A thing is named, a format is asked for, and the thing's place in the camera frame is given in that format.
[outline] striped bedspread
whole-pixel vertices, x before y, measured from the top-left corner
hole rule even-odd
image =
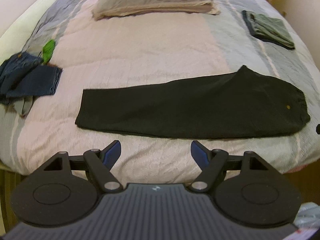
[[[13,170],[29,174],[57,151],[79,155],[118,139],[123,150],[112,173],[122,183],[189,182],[200,172],[190,155],[192,140],[79,129],[74,122],[82,90],[224,74],[242,65],[301,89],[311,121],[292,136],[201,143],[233,155],[255,151],[280,172],[320,157],[320,135],[316,134],[320,73],[305,44],[265,0],[215,0],[220,15],[149,13],[94,21],[91,11],[96,1],[58,0],[25,45],[26,51],[40,55],[42,46],[55,39],[51,63],[62,67],[63,73],[56,94],[38,98],[25,119],[0,106],[0,158]],[[250,36],[242,10],[283,19],[296,50]]]

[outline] circular pad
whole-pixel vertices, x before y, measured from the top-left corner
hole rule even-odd
[[[42,227],[77,221],[92,210],[96,201],[97,191],[90,182],[56,171],[31,174],[11,197],[19,220]]]
[[[241,190],[242,197],[258,205],[270,204],[277,200],[279,192],[268,184],[254,183],[244,186]]]
[[[217,186],[214,200],[220,211],[250,227],[277,227],[292,222],[301,204],[299,192],[281,175],[240,174]]]
[[[36,201],[45,205],[59,204],[70,197],[70,189],[62,184],[47,184],[37,188],[33,197]]]

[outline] small tag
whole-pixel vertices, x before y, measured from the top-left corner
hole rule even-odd
[[[154,186],[153,188],[152,188],[154,191],[158,191],[158,190],[161,190],[161,188],[157,185],[157,186]]]
[[[300,228],[283,240],[308,240],[316,231],[317,228]]]

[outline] white pillow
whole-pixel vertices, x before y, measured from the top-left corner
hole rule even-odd
[[[0,65],[20,52],[38,21],[56,0],[37,0],[7,29],[0,38]]]

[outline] folded clothing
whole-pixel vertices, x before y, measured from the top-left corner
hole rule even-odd
[[[242,11],[242,17],[253,37],[286,49],[295,49],[292,37],[281,19],[245,10]]]
[[[0,66],[0,103],[13,104],[18,113],[28,113],[30,96],[53,95],[61,72],[56,66],[43,65],[43,59],[27,52],[11,56]]]
[[[258,74],[237,72],[164,84],[83,91],[81,128],[166,138],[252,138],[289,135],[310,116],[301,90]]]
[[[92,10],[96,20],[149,12],[218,14],[220,11],[213,0],[98,0]]]

